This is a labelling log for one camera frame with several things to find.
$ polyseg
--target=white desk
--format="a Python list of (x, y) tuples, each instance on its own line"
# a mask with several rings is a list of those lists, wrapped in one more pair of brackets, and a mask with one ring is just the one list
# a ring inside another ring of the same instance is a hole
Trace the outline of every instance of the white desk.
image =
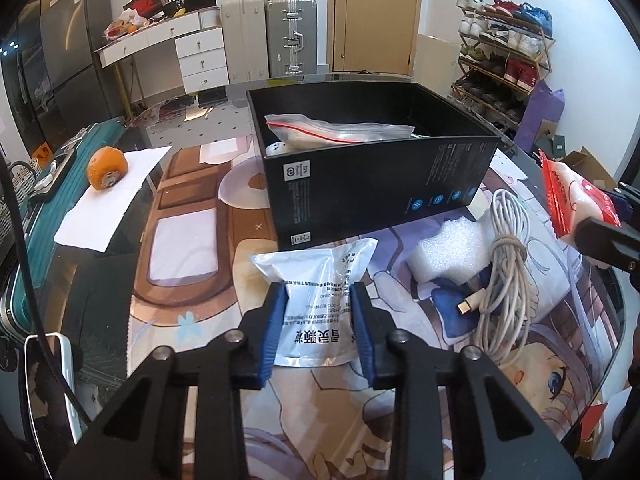
[[(118, 62), (169, 40), (175, 41), (185, 92), (197, 92), (229, 83), (218, 7), (194, 10), (176, 18), (162, 20), (114, 40), (95, 52), (103, 67), (114, 67), (120, 97), (130, 119), (130, 97), (127, 95)], [(131, 59), (142, 102), (146, 107), (135, 57)]]

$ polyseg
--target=purple paper bag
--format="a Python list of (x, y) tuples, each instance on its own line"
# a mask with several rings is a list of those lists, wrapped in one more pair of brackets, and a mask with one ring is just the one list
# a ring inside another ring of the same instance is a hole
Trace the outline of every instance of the purple paper bag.
[(536, 140), (536, 134), (542, 121), (557, 123), (564, 111), (564, 90), (555, 92), (544, 80), (538, 81), (529, 96), (529, 105), (524, 112), (520, 127), (513, 141), (525, 152), (529, 153)]

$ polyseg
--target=silver suitcase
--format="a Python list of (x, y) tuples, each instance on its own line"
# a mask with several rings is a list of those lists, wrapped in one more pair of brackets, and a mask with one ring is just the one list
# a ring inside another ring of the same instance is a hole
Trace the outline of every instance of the silver suitcase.
[(220, 9), (230, 83), (269, 77), (264, 0), (235, 0)]
[(271, 77), (318, 70), (318, 8), (315, 0), (267, 1)]

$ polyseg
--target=anime character illustration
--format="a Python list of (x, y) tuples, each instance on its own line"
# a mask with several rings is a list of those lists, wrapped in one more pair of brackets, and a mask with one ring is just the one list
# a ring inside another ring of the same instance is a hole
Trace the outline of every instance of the anime character illustration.
[[(264, 301), (269, 284), (250, 257), (277, 250), (266, 183), (250, 137), (225, 146), (209, 159), (213, 164), (200, 162), (199, 146), (181, 150), (162, 178), (131, 301), (129, 373), (156, 346), (168, 344), (176, 351), (203, 346), (236, 328), (245, 312)], [(607, 314), (604, 286), (579, 254), (556, 241), (526, 186), (514, 179), (508, 185), (490, 170), (482, 192), (490, 196), (502, 186), (516, 190), (530, 210), (527, 268), (535, 302), (527, 344), (504, 373), (560, 438), (591, 401), (619, 332)], [(471, 342), (478, 322), (477, 314), (460, 314), (457, 305), (486, 284), (490, 269), (460, 285), (446, 278), (418, 284), (406, 257), (444, 222), (462, 217), (472, 219), (467, 209), (454, 210), (362, 235), (378, 240), (363, 278), (372, 304), (388, 311), (398, 328), (457, 351)], [(193, 234), (197, 246), (190, 245)], [(385, 478), (394, 393), (368, 388), (358, 360), (337, 367), (275, 367), (261, 391), (243, 391), (241, 399), (252, 478)], [(185, 478), (193, 475), (195, 405), (196, 391), (190, 391)], [(450, 474), (450, 430), (443, 411)]]

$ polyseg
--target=orange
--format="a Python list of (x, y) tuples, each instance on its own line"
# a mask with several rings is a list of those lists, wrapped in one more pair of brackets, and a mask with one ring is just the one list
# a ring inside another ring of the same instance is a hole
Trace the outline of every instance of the orange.
[(117, 148), (105, 146), (93, 154), (86, 167), (86, 177), (98, 191), (113, 186), (127, 174), (127, 159)]

